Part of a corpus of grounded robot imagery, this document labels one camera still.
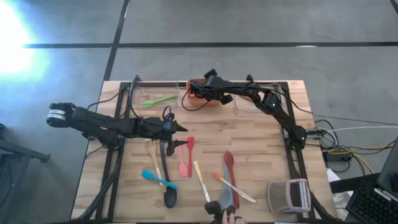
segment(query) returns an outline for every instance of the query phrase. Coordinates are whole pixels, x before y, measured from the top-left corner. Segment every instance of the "keyboard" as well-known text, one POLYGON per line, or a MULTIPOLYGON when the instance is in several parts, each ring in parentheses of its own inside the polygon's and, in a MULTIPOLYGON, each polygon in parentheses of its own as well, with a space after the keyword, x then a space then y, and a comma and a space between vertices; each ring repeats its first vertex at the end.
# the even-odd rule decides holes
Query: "keyboard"
POLYGON ((365 223, 398 224, 398 203, 365 182, 354 191, 346 209, 365 223))

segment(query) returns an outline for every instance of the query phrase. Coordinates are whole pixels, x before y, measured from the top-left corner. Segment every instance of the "red spatula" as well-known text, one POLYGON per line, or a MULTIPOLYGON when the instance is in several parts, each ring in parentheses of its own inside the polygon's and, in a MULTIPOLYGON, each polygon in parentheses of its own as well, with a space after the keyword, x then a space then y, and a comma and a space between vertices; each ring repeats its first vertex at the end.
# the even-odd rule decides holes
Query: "red spatula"
POLYGON ((193 146, 195 145, 195 138, 188 137, 187 141, 188 141, 187 147, 189 149, 188 176, 192 177, 192 149, 193 149, 193 146))
MULTIPOLYGON (((225 165, 228 167, 229 174, 231 176, 232 186, 236 187, 235 176, 234 176, 234 171, 233 171, 234 156, 232 156, 232 153, 229 152, 228 150, 224 152, 224 162, 225 162, 225 165)), ((232 196, 234 198, 235 207, 239 208, 239 196, 238 196, 238 193, 236 193, 236 191, 233 191, 232 192, 232 196)))

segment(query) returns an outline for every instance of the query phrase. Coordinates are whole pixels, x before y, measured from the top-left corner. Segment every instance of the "black ladle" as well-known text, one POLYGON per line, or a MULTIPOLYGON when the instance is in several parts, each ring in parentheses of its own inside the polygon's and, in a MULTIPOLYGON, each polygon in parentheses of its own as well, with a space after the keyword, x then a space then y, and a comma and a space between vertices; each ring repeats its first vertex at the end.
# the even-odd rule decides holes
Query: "black ladle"
MULTIPOLYGON (((160 142, 160 156, 162 158, 164 177, 167 182, 170 182, 169 173, 167 172, 166 155, 164 152, 164 142, 161 140, 159 142, 160 142)), ((163 199, 164 199, 164 204, 166 205, 167 208, 173 208, 177 201, 177 190, 171 187, 166 187, 166 192, 164 193, 163 199)))

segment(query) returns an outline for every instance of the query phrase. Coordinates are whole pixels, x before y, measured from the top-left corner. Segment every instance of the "utensil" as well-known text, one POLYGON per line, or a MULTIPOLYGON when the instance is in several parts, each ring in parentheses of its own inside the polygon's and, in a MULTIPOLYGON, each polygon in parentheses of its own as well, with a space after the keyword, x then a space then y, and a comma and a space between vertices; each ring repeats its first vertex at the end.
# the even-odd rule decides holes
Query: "utensil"
MULTIPOLYGON (((224 164, 224 178, 228 180, 228 167, 225 164, 225 161, 223 161, 224 164)), ((224 184, 224 188, 220 193, 220 203, 221 203, 221 208, 226 209, 230 205, 232 205, 233 199, 232 199, 232 189, 228 184, 224 184)))
POLYGON ((244 193, 243 191, 237 189, 236 187, 232 186, 230 183, 228 183, 226 180, 224 180, 224 178, 222 176, 220 176, 217 172, 213 173, 213 176, 216 177, 217 179, 219 179, 220 181, 224 182, 226 185, 230 186, 232 189, 234 189, 234 192, 237 192, 238 194, 240 194, 240 196, 242 196, 242 198, 245 198, 246 200, 256 203, 257 201, 254 200, 252 197, 250 197, 248 194, 244 193))
POLYGON ((173 183, 170 183, 170 182, 167 182, 167 181, 165 181, 165 180, 162 180, 162 179, 159 179, 159 178, 155 177, 155 174, 154 174, 152 171, 150 171, 150 170, 145 170, 145 169, 143 169, 143 170, 142 170, 142 173, 141 173, 141 176, 142 176, 143 178, 145 178, 145 179, 148 179, 148 180, 157 180, 157 181, 160 181, 160 182, 162 182, 163 184, 165 184, 165 185, 167 185, 167 186, 169 186, 169 187, 171 187, 171 188, 173 188, 173 189, 175 189, 175 190, 178 190, 178 186, 177 186, 177 185, 175 185, 175 184, 173 184, 173 183))
POLYGON ((156 158, 157 145, 154 144, 153 140, 145 139, 145 148, 146 148, 148 154, 150 155, 150 157, 152 158, 152 162, 154 163, 154 166, 156 169, 157 177, 159 179, 161 179, 162 174, 160 173, 159 163, 157 162, 157 158, 156 158))
MULTIPOLYGON (((167 172, 166 153, 164 152, 164 142, 160 140, 160 157, 162 158, 162 166, 164 172, 164 179, 170 182, 169 173, 167 172)), ((166 192, 163 194, 164 204, 167 208, 173 208, 177 202, 177 190, 166 187, 166 192)))
POLYGON ((195 145, 195 138, 188 137, 187 141, 188 141, 187 147, 189 149, 188 176, 192 177, 192 149, 193 146, 195 145))
POLYGON ((176 98, 176 97, 177 97, 177 94, 173 94, 173 95, 166 96, 166 97, 163 97, 163 98, 158 99, 158 100, 148 100, 148 101, 145 101, 145 102, 143 102, 141 105, 142 105, 142 108, 148 109, 148 108, 154 106, 154 105, 157 104, 157 103, 161 103, 161 102, 166 101, 166 100, 171 100, 171 99, 174 99, 174 98, 176 98))
MULTIPOLYGON (((234 176, 234 171, 233 171, 234 156, 228 150, 224 152, 224 161, 225 161, 225 164, 228 167, 229 173, 231 175, 232 186, 236 187, 235 176, 234 176)), ((239 196, 236 192, 232 192, 232 194, 233 194, 233 198, 234 198, 235 207, 239 208, 239 196)))
POLYGON ((188 177, 188 168, 187 165, 184 163, 184 159, 182 156, 182 146, 180 146, 180 177, 188 177))
POLYGON ((203 183, 203 180, 201 179, 198 161, 193 162, 193 165, 195 166, 195 170, 197 171, 198 178, 201 183, 201 187, 203 188, 203 193, 205 193, 206 201, 210 202, 210 197, 209 197, 209 193, 207 192, 206 185, 205 185, 205 183, 203 183))

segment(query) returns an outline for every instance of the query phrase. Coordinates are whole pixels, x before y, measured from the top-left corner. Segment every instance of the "yellow cable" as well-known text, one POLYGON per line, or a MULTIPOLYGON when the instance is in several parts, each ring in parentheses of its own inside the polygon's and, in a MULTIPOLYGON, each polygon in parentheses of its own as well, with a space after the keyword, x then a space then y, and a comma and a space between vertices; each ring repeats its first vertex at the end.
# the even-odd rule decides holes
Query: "yellow cable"
MULTIPOLYGON (((367 147, 367 148, 364 148, 364 149, 380 150, 380 149, 390 149, 390 148, 392 148, 392 146, 389 146, 389 147, 386 147, 386 146, 374 146, 374 147, 367 147)), ((350 152, 348 152, 348 151, 338 152, 341 149, 331 149, 331 150, 329 150, 329 153, 332 154, 332 155, 343 155, 343 154, 349 154, 349 153, 357 152, 357 151, 364 150, 364 149, 356 149, 356 150, 353 150, 353 151, 350 151, 350 152)))
POLYGON ((372 169, 372 167, 369 166, 369 164, 364 159, 362 159, 361 156, 357 155, 357 153, 353 153, 353 156, 355 156, 357 159, 360 159, 369 168, 372 174, 374 174, 374 170, 372 169))

